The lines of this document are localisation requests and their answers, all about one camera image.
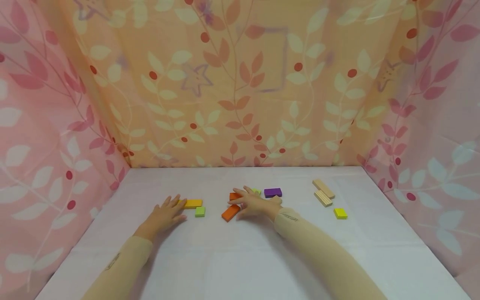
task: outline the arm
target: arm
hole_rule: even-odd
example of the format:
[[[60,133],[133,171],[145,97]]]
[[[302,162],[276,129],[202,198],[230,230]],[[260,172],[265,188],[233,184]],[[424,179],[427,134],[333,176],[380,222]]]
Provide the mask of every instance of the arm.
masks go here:
[[[147,220],[134,235],[124,243],[113,260],[98,276],[82,297],[82,300],[125,300],[128,298],[140,270],[152,251],[157,233],[186,219],[177,215],[183,209],[186,199],[179,201],[177,195],[170,201],[168,197],[160,207],[156,205]]]
[[[267,216],[274,223],[275,230],[309,260],[335,299],[386,299],[365,270],[333,238],[291,208],[283,208],[280,201],[264,200],[250,188],[244,188],[247,192],[234,189],[243,197],[229,202],[241,204],[243,210],[238,218]]]

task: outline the arm sleeve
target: arm sleeve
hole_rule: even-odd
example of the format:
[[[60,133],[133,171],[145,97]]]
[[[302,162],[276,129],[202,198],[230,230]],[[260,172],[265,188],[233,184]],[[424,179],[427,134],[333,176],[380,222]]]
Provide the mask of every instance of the arm sleeve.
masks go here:
[[[127,299],[152,247],[152,242],[147,239],[137,236],[128,238],[82,300]]]
[[[312,264],[334,299],[386,299],[365,270],[342,246],[291,208],[280,209],[274,226]]]

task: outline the hand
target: hand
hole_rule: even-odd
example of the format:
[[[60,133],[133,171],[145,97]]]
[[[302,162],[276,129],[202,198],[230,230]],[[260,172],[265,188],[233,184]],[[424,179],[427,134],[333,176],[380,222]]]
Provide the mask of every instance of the hand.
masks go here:
[[[179,201],[179,199],[180,195],[177,195],[173,200],[171,196],[168,196],[162,206],[159,206],[158,204],[155,205],[153,212],[138,227],[134,235],[153,242],[157,233],[165,231],[171,226],[186,220],[186,215],[177,214],[183,209],[187,203],[187,199],[181,201]]]
[[[243,186],[245,190],[233,189],[234,192],[242,197],[229,201],[228,204],[240,204],[242,210],[237,214],[237,220],[248,216],[267,215],[272,222],[275,220],[278,211],[282,208],[280,205],[282,199],[275,197],[268,201],[255,194],[248,186]]]

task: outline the small rectangular block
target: small rectangular block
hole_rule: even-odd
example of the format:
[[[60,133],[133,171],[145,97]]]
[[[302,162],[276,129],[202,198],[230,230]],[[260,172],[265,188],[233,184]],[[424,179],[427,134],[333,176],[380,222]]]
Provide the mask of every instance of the small rectangular block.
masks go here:
[[[226,211],[222,213],[222,218],[229,222],[238,212],[240,211],[240,206],[233,204]]]
[[[188,199],[184,209],[194,209],[199,206],[202,206],[203,203],[204,202],[202,199]]]
[[[235,192],[231,192],[231,193],[230,193],[230,200],[229,200],[229,201],[232,201],[232,200],[235,200],[235,199],[238,199],[238,198],[241,198],[241,195],[240,195],[240,194],[235,193]]]
[[[312,183],[317,189],[323,191],[325,193],[325,195],[327,195],[328,198],[330,198],[330,199],[335,198],[335,194],[320,179],[315,179],[314,181],[312,181]]]
[[[282,196],[282,190],[280,188],[265,189],[264,190],[264,195],[265,195],[265,198],[272,198],[274,196],[281,197]]]
[[[334,208],[333,212],[337,219],[345,220],[348,218],[347,213],[343,210],[343,208]]]
[[[320,203],[322,203],[325,207],[332,205],[332,200],[330,200],[330,198],[328,198],[324,192],[316,191],[313,194],[315,195],[315,197],[317,197],[318,201],[320,201]]]
[[[195,218],[205,216],[205,206],[195,208]]]

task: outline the table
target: table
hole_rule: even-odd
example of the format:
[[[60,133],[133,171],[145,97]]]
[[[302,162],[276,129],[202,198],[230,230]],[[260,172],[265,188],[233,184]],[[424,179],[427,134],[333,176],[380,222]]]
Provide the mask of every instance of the table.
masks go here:
[[[320,178],[336,194],[324,208]],[[283,206],[335,238],[390,300],[469,299],[361,167],[132,169],[37,300],[78,300],[125,240],[168,195],[204,200],[204,218],[163,237],[132,299],[330,299],[308,264],[266,219],[226,223],[232,187],[280,187]],[[347,220],[337,220],[342,207]]]

